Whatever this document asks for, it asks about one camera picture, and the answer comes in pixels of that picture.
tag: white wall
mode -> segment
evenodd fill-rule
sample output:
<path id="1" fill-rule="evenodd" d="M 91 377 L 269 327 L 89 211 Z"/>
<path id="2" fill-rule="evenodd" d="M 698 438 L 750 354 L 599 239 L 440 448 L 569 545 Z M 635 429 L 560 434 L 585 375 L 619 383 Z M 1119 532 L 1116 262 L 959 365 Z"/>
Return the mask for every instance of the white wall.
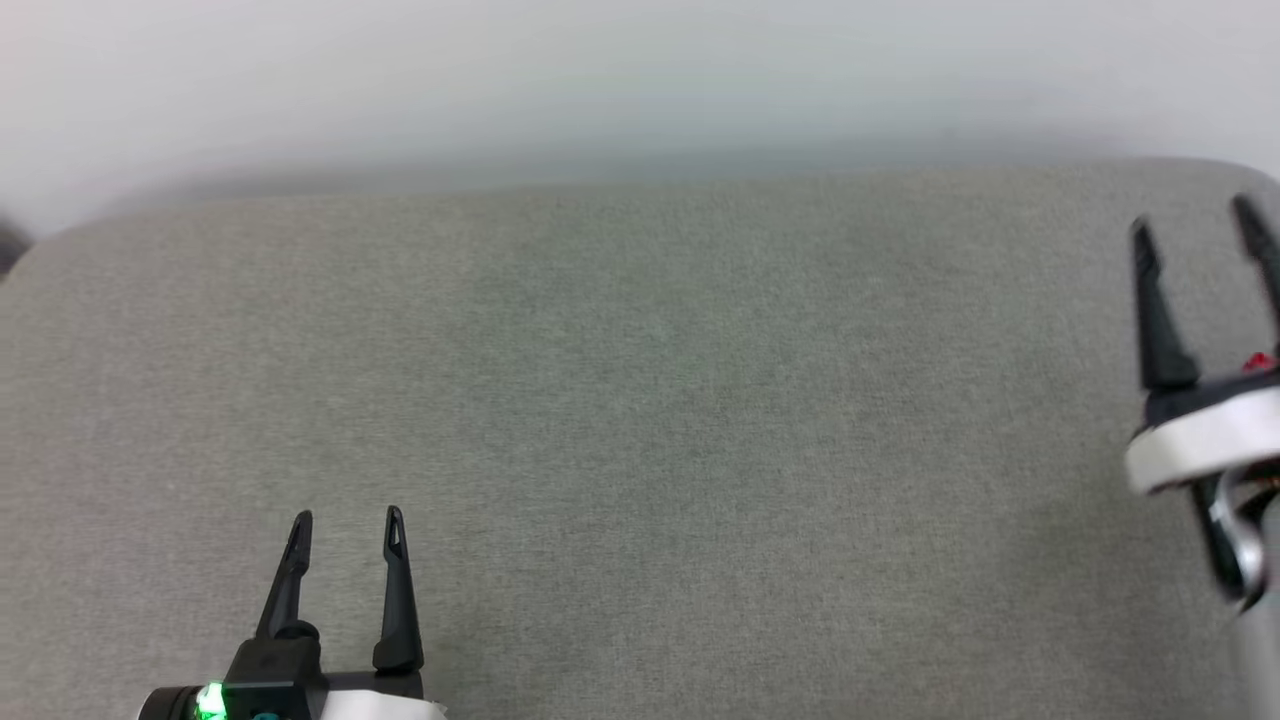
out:
<path id="1" fill-rule="evenodd" d="M 1280 176 L 1275 0 L 9 0 L 0 215 L 1179 154 Z"/>

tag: gray fabric surface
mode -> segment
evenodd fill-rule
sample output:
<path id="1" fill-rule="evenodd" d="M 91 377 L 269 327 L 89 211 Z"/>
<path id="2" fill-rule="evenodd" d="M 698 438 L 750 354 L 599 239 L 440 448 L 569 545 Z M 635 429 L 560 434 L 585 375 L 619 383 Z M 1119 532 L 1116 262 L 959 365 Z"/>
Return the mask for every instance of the gray fabric surface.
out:
<path id="1" fill-rule="evenodd" d="M 1270 346 L 1235 167 L 1130 161 L 104 222 L 0 284 L 0 716 L 218 676 L 293 514 L 367 666 L 404 510 L 453 720 L 1224 717 L 1184 497 L 1129 496 L 1125 231 Z"/>

